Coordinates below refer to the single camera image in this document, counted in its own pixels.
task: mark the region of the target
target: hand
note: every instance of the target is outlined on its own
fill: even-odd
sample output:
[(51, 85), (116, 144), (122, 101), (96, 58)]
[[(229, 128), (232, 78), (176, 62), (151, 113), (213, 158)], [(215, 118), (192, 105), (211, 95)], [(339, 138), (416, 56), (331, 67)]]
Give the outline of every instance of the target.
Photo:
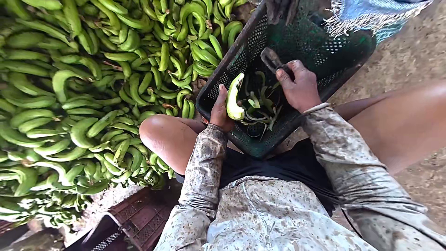
[(300, 113), (322, 103), (318, 94), (316, 75), (305, 68), (300, 60), (288, 62), (286, 65), (294, 73), (294, 82), (282, 69), (276, 71), (276, 77), (282, 84), (288, 103)]
[(226, 95), (226, 87), (220, 84), (219, 96), (211, 111), (211, 124), (220, 127), (223, 132), (228, 133), (234, 127), (234, 121), (226, 113)]
[(280, 19), (284, 17), (285, 12), (287, 12), (286, 25), (289, 25), (293, 22), (298, 4), (299, 0), (266, 0), (268, 24), (278, 24)]

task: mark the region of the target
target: green plastic crate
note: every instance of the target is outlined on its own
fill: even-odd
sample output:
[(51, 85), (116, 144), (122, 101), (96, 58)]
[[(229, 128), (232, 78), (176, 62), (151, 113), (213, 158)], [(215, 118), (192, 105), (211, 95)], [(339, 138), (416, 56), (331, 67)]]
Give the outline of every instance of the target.
[[(366, 31), (329, 37), (323, 29), (323, 19), (312, 8), (311, 1), (300, 1), (299, 12), (292, 24), (285, 26), (285, 21), (281, 21), (278, 25), (268, 25), (266, 4), (262, 2), (200, 91), (196, 100), (197, 110), (210, 120), (218, 86), (224, 84), (229, 88), (231, 81), (241, 72), (252, 75), (254, 71), (263, 71), (267, 85), (274, 85), (276, 77), (260, 59), (260, 53), (266, 46), (275, 50), (283, 63), (299, 59), (314, 72), (322, 101), (333, 95), (372, 55), (376, 41)], [(248, 136), (248, 127), (240, 122), (236, 122), (228, 134), (229, 140), (247, 155), (265, 157), (302, 123), (300, 113), (285, 99), (283, 101), (284, 107), (273, 130), (267, 130), (262, 140)], [(261, 124), (250, 126), (249, 134), (261, 134), (263, 129)]]

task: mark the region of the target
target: knife handle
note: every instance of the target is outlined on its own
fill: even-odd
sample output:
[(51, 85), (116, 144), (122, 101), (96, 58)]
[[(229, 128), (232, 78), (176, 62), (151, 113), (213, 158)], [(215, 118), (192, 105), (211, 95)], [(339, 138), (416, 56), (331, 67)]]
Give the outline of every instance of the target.
[(284, 70), (288, 74), (288, 76), (291, 79), (291, 81), (294, 82), (294, 72), (288, 67), (288, 65), (283, 64), (280, 68), (282, 70)]

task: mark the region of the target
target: long-sleeve shirt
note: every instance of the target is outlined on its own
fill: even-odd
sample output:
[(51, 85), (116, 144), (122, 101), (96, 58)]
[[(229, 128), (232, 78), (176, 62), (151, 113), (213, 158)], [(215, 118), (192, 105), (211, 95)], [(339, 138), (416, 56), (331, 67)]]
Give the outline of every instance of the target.
[(329, 218), (302, 182), (247, 176), (219, 190), (227, 138), (209, 125), (155, 250), (445, 250), (445, 232), (352, 125), (327, 103), (303, 114), (316, 157), (363, 239)]

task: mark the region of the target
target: dirt ground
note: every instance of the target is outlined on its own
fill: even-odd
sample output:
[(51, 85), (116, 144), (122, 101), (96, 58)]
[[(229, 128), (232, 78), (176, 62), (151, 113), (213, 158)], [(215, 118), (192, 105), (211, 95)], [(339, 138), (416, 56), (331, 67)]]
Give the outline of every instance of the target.
[[(430, 79), (446, 78), (446, 1), (435, 1), (393, 37), (380, 43), (369, 61), (330, 99), (342, 104)], [(446, 226), (446, 148), (398, 173), (411, 197)]]

